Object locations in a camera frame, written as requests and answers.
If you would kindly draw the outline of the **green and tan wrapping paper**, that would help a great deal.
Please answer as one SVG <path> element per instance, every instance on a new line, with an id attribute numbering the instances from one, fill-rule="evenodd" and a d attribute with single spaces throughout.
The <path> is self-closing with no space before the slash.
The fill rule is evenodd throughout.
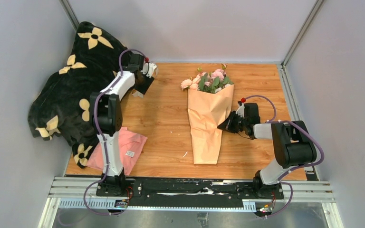
<path id="1" fill-rule="evenodd" d="M 217 164 L 222 138 L 218 126 L 231 113 L 233 93 L 234 85 L 215 94 L 188 91 L 187 111 L 194 164 Z"/>

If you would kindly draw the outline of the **beige ribbon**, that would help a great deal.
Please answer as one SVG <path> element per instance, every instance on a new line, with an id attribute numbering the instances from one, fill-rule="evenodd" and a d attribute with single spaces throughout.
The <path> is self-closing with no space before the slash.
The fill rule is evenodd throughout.
<path id="1" fill-rule="evenodd" d="M 155 63 L 144 63 L 143 69 L 135 73 L 135 92 L 133 96 L 143 97 L 154 82 L 157 73 L 158 67 Z"/>

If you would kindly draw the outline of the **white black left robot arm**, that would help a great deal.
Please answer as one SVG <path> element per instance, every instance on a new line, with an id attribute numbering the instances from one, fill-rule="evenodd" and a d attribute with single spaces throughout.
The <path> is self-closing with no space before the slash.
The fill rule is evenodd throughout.
<path id="1" fill-rule="evenodd" d="M 123 124 L 121 101 L 132 92 L 143 97 L 157 73 L 157 66 L 144 54 L 132 50 L 129 62 L 122 64 L 114 80 L 100 92 L 90 95 L 92 125 L 103 154 L 103 174 L 97 184 L 97 196 L 122 196 L 127 190 L 124 166 L 120 157 L 119 131 Z"/>

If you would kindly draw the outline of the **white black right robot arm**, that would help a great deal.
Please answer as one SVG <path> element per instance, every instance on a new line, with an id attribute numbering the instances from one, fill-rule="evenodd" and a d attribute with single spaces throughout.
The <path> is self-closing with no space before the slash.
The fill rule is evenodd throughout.
<path id="1" fill-rule="evenodd" d="M 262 199 L 280 188 L 280 180 L 293 168 L 313 163 L 317 151 L 303 121 L 262 123 L 256 103 L 240 103 L 236 111 L 218 125 L 230 133 L 245 133 L 251 140 L 272 140 L 274 159 L 256 172 L 248 187 L 237 187 L 239 196 L 252 194 Z"/>

